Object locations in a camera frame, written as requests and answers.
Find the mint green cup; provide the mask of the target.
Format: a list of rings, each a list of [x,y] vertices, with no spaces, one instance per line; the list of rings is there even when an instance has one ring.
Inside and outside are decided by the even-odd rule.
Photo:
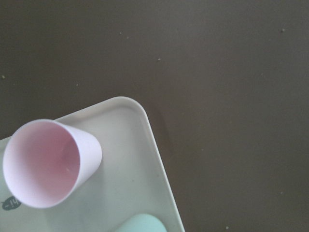
[[[116,232],[167,232],[164,224],[150,214],[137,214],[122,223]]]

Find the pink cup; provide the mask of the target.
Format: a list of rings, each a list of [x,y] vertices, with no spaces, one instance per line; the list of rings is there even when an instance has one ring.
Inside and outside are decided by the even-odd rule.
[[[50,208],[66,200],[99,168],[98,139],[50,119],[26,123],[9,139],[3,175],[9,191],[23,204]]]

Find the white tray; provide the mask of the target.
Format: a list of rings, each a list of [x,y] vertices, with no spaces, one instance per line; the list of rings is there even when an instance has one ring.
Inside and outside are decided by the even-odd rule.
[[[144,108],[114,97],[58,119],[94,135],[99,169],[61,204],[35,209],[18,202],[0,182],[3,232],[113,232],[136,215],[150,214],[169,232],[184,226]]]

